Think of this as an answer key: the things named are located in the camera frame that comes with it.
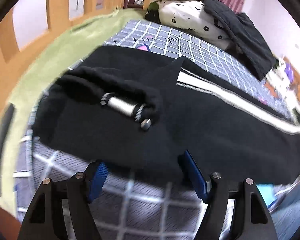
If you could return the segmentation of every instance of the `pink shape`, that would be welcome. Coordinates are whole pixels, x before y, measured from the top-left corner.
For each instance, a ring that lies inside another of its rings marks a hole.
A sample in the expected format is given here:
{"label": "pink shape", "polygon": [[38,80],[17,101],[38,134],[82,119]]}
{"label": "pink shape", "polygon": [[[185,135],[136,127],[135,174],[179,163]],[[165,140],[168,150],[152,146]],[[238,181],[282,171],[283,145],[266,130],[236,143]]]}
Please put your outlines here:
{"label": "pink shape", "polygon": [[141,45],[140,47],[137,47],[137,49],[148,51],[145,45]]}
{"label": "pink shape", "polygon": [[267,104],[268,104],[268,101],[267,101],[264,97],[259,96],[258,99],[259,99],[259,101],[260,101],[261,103],[263,103],[264,105],[267,105]]}

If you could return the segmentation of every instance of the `white wall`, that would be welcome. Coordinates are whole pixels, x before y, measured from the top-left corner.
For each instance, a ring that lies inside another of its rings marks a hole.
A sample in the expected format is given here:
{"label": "white wall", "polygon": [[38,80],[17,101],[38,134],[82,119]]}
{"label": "white wall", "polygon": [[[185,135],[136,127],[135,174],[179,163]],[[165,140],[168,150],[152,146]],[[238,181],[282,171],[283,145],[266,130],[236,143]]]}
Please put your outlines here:
{"label": "white wall", "polygon": [[287,56],[300,73],[300,28],[277,0],[245,0],[242,11],[253,21],[270,49]]}
{"label": "white wall", "polygon": [[[69,18],[83,15],[84,0],[69,0]],[[48,30],[46,0],[19,0],[13,7],[13,27],[19,49]]]}

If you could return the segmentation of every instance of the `mattress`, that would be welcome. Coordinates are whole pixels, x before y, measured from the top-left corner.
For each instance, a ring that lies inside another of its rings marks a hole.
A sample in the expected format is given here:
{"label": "mattress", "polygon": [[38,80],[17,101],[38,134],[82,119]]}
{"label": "mattress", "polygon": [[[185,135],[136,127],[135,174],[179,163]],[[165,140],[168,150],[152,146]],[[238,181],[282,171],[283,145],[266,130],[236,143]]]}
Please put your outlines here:
{"label": "mattress", "polygon": [[15,215],[13,171],[16,167],[20,139],[27,126],[32,106],[42,91],[78,59],[87,56],[105,40],[122,29],[131,19],[143,19],[140,9],[117,10],[90,18],[57,37],[29,66],[11,92],[7,102],[16,110],[2,152],[0,206]]}
{"label": "mattress", "polygon": [[[235,58],[187,33],[144,20],[131,20],[104,44],[147,49],[173,58],[188,57],[204,70],[227,80],[290,119],[285,102],[272,97],[263,83]],[[76,68],[81,62],[82,58],[69,69]],[[47,93],[44,90],[39,101],[44,100]],[[44,178],[49,177],[54,181],[67,179],[76,172],[84,171],[88,165],[80,158],[46,147],[38,137],[32,136],[39,101],[31,111],[14,173],[16,210],[20,221]],[[73,239],[66,201],[63,204],[69,238]],[[229,230],[233,204],[232,200],[228,203],[221,239]],[[103,239],[129,240],[140,237],[192,239],[205,209],[206,205],[192,189],[157,179],[149,183],[141,182],[133,171],[121,177],[110,174],[101,196],[90,205]]]}

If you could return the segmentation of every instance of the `blue pad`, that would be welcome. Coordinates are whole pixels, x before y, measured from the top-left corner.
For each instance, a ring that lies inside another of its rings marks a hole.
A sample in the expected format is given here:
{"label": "blue pad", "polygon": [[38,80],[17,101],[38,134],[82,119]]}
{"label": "blue pad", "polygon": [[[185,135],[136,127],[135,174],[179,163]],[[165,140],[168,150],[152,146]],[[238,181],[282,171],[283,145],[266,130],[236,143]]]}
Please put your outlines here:
{"label": "blue pad", "polygon": [[208,198],[207,182],[201,174],[191,154],[186,150],[183,154],[183,165],[188,172],[188,177],[194,187],[198,198],[205,202]]}
{"label": "blue pad", "polygon": [[277,198],[274,196],[274,186],[272,184],[259,184],[257,187],[267,207],[271,207],[277,200]]}
{"label": "blue pad", "polygon": [[100,195],[103,184],[105,183],[108,174],[109,174],[108,167],[105,165],[105,163],[103,162],[100,163],[90,184],[90,191],[88,196],[89,202],[92,202]]}

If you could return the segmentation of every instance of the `black sweatshirt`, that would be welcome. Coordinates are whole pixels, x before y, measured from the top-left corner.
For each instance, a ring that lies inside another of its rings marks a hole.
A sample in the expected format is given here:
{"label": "black sweatshirt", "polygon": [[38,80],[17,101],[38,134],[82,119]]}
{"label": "black sweatshirt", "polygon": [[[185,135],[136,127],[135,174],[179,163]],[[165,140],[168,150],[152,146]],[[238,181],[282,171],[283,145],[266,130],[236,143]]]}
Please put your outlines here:
{"label": "black sweatshirt", "polygon": [[258,80],[275,65],[275,58],[261,33],[245,13],[235,14],[219,0],[204,0],[204,11],[213,16],[243,54],[235,55]]}
{"label": "black sweatshirt", "polygon": [[[300,174],[300,134],[288,133],[215,94],[177,79],[183,72],[284,117],[185,57],[103,46],[67,71],[40,103],[34,135],[85,160],[101,159],[168,178],[181,178],[178,155],[188,149],[204,173],[236,181],[292,183]],[[100,104],[103,93],[145,103],[140,122]]]}

